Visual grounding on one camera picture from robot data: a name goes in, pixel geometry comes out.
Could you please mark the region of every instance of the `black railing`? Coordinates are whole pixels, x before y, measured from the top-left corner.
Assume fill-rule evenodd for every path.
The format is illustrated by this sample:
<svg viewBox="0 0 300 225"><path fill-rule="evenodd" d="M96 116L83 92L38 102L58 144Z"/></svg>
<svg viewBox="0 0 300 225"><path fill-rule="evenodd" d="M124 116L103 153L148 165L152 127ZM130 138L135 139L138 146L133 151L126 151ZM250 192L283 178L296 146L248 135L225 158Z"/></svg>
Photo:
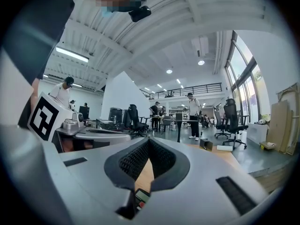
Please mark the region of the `black railing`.
<svg viewBox="0 0 300 225"><path fill-rule="evenodd" d="M193 93L194 95L210 93L210 92L221 92L222 91L221 84L222 84L221 82L212 83L212 84L206 84L206 85L200 85L200 86L194 86L188 88L173 89L173 90L157 92L157 93L148 93L143 90L141 91L147 98L149 98L149 100L153 100L153 99L160 99L160 98L172 98L172 97L185 96L189 92Z"/></svg>

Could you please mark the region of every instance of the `floor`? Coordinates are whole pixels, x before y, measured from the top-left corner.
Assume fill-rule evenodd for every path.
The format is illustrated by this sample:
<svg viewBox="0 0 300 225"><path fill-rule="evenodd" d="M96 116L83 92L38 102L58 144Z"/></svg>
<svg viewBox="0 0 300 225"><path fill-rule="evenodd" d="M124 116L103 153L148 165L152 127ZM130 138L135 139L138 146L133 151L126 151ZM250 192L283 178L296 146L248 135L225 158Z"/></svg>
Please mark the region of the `floor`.
<svg viewBox="0 0 300 225"><path fill-rule="evenodd" d="M149 136L164 138L172 141L177 141L178 130L172 131L170 133L166 128L166 133L163 135L158 132L149 132ZM220 136L218 139L214 137L216 132L220 132L215 127L203 128L202 129L202 138L207 138L213 142L214 146L222 145L223 141L226 141L225 136ZM191 135L191 128L182 126L181 128L181 143L188 144L199 144L200 142L195 141L195 139L189 139ZM244 149L244 145L235 144L236 149L232 152L234 157L238 160L242 168L250 173L252 176L262 176L270 172L276 171L284 166L286 166L291 160L296 158L296 155L291 156L288 154L282 154L275 150L261 150L259 145L247 139L247 132L243 131L241 135L238 135L238 139L241 139L244 143L247 144L247 148Z"/></svg>

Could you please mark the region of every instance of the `black office chair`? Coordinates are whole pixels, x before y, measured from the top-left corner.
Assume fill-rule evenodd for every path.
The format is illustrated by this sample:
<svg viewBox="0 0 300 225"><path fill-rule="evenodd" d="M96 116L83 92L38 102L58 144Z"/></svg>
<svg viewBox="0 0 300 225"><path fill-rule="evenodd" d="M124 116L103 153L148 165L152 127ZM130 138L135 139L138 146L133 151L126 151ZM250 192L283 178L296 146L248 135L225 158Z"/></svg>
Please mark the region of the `black office chair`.
<svg viewBox="0 0 300 225"><path fill-rule="evenodd" d="M130 104L130 107L128 109L128 114L130 119L133 121L133 126L131 128L132 131L129 132L129 134L132 135L132 137L136 137L136 136L146 137L147 134L145 134L145 132L147 131L149 126L139 121L139 115L138 115L138 110L136 108L136 105Z"/></svg>
<svg viewBox="0 0 300 225"><path fill-rule="evenodd" d="M248 128L248 126L242 125L239 126L239 119L236 111L236 105L235 102L232 102L232 98L228 99L231 100L229 103L226 103L224 106L225 116L227 118L226 120L226 131L230 133L234 133L234 139L229 139L228 141L225 141L222 143L222 145L225 145L225 143L231 143L233 142L233 150L235 149L235 143L244 144L244 148L247 148L247 145L242 142L240 139L236 139L236 134L239 134L239 131L243 131Z"/></svg>
<svg viewBox="0 0 300 225"><path fill-rule="evenodd" d="M170 134L170 125L171 125L171 122L172 122L172 121L165 121L165 119L171 119L171 116L165 116L165 117L163 118L163 123L161 123L159 126L162 126L162 127L163 127L163 133L162 133L162 134L164 134L165 127L166 127L166 126L169 126L169 134Z"/></svg>
<svg viewBox="0 0 300 225"><path fill-rule="evenodd" d="M215 138L218 138L219 136L226 136L228 139L231 134L225 133L226 126L224 124L224 120L221 119L219 111L217 111L215 108L214 108L214 110L215 110L215 116L217 119L216 129L221 130L221 133L215 134Z"/></svg>

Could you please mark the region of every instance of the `white wall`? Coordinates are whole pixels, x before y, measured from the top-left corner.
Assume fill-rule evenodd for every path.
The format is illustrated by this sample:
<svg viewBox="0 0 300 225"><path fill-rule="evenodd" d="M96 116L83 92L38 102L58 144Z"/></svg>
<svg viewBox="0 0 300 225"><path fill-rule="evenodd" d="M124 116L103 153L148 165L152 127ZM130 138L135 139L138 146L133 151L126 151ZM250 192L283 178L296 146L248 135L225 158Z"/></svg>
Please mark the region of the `white wall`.
<svg viewBox="0 0 300 225"><path fill-rule="evenodd" d="M44 92L45 94L48 94L53 89L54 84L40 81L38 86L38 95L40 95L41 92ZM101 103L102 103L102 96L97 94L92 94L85 91L75 90L74 88L71 88L70 91L70 99L75 100L75 109L79 111L79 107L83 106L84 103L88 104L88 107L90 108L89 118L90 119L97 119L100 118L101 115Z"/></svg>
<svg viewBox="0 0 300 225"><path fill-rule="evenodd" d="M237 30L253 54L266 83L270 105L276 93L300 82L300 61L295 44L268 32Z"/></svg>
<svg viewBox="0 0 300 225"><path fill-rule="evenodd" d="M142 94L130 77L122 72L115 78L108 78L106 82L101 118L107 120L111 107L128 109L130 104L135 104L139 117L149 117L150 102Z"/></svg>

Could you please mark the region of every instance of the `recessed light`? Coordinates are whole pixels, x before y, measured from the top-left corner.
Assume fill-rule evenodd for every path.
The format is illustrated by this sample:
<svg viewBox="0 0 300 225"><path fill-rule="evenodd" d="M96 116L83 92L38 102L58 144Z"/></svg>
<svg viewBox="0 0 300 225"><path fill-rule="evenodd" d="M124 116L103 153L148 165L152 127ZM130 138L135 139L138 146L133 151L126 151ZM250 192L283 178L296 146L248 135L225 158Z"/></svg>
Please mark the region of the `recessed light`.
<svg viewBox="0 0 300 225"><path fill-rule="evenodd" d="M60 48L60 47L56 47L55 49L59 53L63 53L65 55L71 56L73 58L77 58L77 59L79 59L81 61L84 61L84 62L89 62L88 58L83 57L83 56L81 56L81 55L79 55L79 54L77 54L75 52L72 52L72 51L69 51L69 50L66 50L66 49L63 49L63 48Z"/></svg>
<svg viewBox="0 0 300 225"><path fill-rule="evenodd" d="M73 86L82 88L82 85L78 85L78 84L75 84L75 83L73 84Z"/></svg>

